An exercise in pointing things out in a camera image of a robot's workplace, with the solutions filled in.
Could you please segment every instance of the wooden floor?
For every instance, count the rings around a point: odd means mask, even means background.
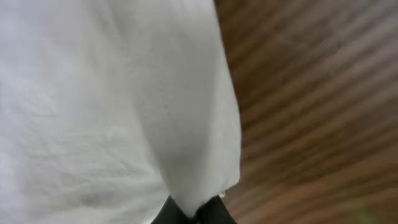
[[[398,223],[398,1],[216,0],[239,224]]]

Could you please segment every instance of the white cloth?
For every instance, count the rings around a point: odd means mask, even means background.
[[[212,0],[0,0],[0,223],[145,223],[239,179]]]

